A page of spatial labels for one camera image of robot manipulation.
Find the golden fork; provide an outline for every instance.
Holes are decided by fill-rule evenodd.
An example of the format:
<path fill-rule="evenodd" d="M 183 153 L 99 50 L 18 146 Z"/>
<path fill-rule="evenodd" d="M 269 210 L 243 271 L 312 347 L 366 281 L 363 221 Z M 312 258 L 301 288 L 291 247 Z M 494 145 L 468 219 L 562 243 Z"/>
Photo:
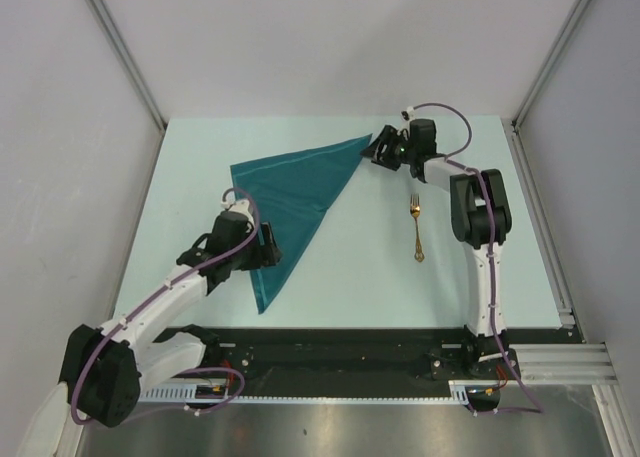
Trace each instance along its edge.
<path fill-rule="evenodd" d="M 424 254 L 422 253 L 420 231 L 418 230 L 418 217 L 420 217 L 420 196 L 418 194 L 411 194 L 409 210 L 411 212 L 411 217 L 413 217 L 413 220 L 416 222 L 416 255 L 414 255 L 414 257 L 418 262 L 422 262 L 424 260 Z"/>

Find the fork handle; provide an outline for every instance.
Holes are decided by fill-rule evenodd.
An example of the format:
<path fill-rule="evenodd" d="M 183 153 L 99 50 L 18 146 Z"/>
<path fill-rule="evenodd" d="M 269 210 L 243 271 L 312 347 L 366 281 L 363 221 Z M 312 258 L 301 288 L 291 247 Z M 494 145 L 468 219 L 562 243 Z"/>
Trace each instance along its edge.
<path fill-rule="evenodd" d="M 416 253 L 414 258 L 418 262 L 422 262 L 424 260 L 424 254 L 422 253 L 422 244 L 420 243 L 420 230 L 418 229 L 418 219 L 414 217 L 413 220 L 416 222 Z"/>

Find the teal cloth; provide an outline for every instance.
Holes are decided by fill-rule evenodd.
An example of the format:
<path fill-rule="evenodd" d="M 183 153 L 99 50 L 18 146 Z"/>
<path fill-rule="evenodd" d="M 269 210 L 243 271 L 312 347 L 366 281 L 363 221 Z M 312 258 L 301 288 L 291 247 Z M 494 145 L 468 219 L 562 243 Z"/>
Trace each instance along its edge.
<path fill-rule="evenodd" d="M 282 251 L 278 265 L 251 271 L 259 313 L 269 307 L 293 272 L 370 140 L 368 135 L 231 166 L 233 185 L 254 198 L 260 220 L 271 223 Z"/>

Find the white table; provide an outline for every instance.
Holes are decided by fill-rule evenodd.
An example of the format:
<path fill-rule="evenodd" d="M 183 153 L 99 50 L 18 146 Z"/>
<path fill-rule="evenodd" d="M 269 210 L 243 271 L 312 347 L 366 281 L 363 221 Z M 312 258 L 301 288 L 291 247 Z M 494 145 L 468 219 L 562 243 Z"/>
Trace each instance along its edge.
<path fill-rule="evenodd" d="M 464 143 L 454 116 L 435 117 L 438 150 Z M 459 161 L 503 174 L 513 229 L 504 247 L 502 292 L 509 327 L 557 328 L 560 320 L 531 219 L 497 116 L 470 118 L 474 141 Z M 145 299 L 175 259 L 220 212 L 229 166 L 342 142 L 399 117 L 177 119 L 169 124 L 116 305 Z M 420 193 L 425 260 L 414 260 L 409 196 Z M 460 327 L 467 315 L 467 268 L 450 224 L 449 196 L 363 161 L 289 280 L 258 315 L 248 273 L 236 272 L 175 325 L 265 328 Z"/>

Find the white wall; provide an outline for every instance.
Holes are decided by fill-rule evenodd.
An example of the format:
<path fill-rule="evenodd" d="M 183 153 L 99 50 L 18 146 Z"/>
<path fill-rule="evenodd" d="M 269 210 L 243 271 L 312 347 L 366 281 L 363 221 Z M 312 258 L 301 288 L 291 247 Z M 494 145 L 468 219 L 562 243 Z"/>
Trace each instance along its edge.
<path fill-rule="evenodd" d="M 107 0 L 164 115 L 512 117 L 574 0 Z"/>
<path fill-rule="evenodd" d="M 0 0 L 0 455 L 112 302 L 160 136 L 84 0 Z"/>
<path fill-rule="evenodd" d="M 592 340 L 640 423 L 640 0 L 595 0 L 523 127 Z"/>

